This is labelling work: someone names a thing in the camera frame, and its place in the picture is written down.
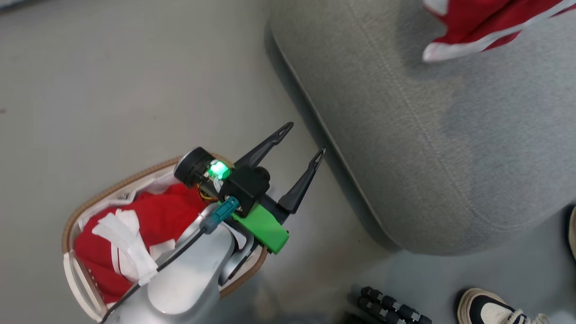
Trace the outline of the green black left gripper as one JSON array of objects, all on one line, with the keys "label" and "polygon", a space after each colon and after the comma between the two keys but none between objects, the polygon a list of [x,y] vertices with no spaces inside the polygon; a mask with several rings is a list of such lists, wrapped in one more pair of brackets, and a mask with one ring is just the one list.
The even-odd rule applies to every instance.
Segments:
[{"label": "green black left gripper", "polygon": [[[290,121],[273,132],[272,135],[237,160],[234,163],[235,170],[246,167],[257,168],[270,150],[279,145],[293,127],[294,123]],[[297,212],[325,154],[326,148],[322,147],[310,160],[307,169],[294,186],[278,202],[268,195],[263,195],[248,210],[247,203],[251,203],[251,200],[238,200],[239,206],[232,215],[233,220],[239,222],[270,253],[278,254],[288,242],[290,234],[283,227],[284,222]]]}]

